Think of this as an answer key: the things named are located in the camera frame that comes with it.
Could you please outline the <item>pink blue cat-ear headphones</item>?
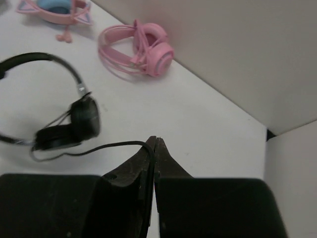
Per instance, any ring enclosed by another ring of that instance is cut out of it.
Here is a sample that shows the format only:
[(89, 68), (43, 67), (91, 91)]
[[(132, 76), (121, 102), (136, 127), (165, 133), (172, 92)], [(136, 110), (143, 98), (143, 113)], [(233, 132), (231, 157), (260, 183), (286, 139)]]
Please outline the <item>pink blue cat-ear headphones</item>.
[(62, 34), (56, 35), (61, 42), (71, 43), (71, 25), (92, 25), (91, 3), (85, 0), (21, 0), (16, 8), (20, 14), (36, 15), (49, 23), (64, 25)]

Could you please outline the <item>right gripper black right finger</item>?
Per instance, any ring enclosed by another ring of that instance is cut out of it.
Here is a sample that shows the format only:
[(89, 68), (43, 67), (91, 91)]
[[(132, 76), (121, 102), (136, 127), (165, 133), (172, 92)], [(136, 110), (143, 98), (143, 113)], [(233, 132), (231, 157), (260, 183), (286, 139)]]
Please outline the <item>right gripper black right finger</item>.
[(156, 139), (155, 159), (154, 185), (159, 215), (159, 235), (161, 238), (169, 238), (179, 227), (173, 219), (187, 204), (186, 193), (183, 190), (184, 182), (193, 177), (170, 155), (162, 138)]

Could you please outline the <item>black wired headphones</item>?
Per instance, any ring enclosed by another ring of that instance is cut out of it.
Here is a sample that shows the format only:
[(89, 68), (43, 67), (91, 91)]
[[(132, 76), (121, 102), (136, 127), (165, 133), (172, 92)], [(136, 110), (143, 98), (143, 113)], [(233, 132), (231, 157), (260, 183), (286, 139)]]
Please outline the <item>black wired headphones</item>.
[(16, 55), (1, 61), (0, 77), (4, 79), (9, 70), (19, 65), (44, 60), (62, 65), (71, 73), (80, 98), (72, 103), (61, 116), (37, 131), (32, 140), (1, 134), (0, 140), (4, 143), (29, 146), (30, 156), (36, 162), (40, 162), (40, 159), (34, 155), (35, 151), (52, 151), (79, 146), (83, 141), (98, 137), (101, 131), (97, 102), (91, 97), (91, 92), (86, 88), (76, 69), (64, 59), (41, 52)]

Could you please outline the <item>pink gaming headphones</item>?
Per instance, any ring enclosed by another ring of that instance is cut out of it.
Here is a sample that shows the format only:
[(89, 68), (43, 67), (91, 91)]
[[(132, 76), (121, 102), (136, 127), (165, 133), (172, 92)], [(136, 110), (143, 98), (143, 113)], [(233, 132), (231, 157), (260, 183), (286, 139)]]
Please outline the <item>pink gaming headphones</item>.
[[(112, 48), (120, 40), (133, 38), (133, 56)], [(155, 23), (115, 25), (106, 28), (98, 37), (100, 59), (109, 66), (128, 74), (147, 74), (159, 77), (169, 69), (174, 49), (166, 31)]]

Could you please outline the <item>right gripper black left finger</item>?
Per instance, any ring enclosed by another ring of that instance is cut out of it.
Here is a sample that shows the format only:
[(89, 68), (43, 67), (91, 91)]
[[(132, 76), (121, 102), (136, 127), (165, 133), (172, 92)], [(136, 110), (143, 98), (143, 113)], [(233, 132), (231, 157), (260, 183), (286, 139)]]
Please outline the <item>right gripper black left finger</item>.
[(104, 238), (145, 238), (151, 223), (156, 137), (101, 179), (100, 232)]

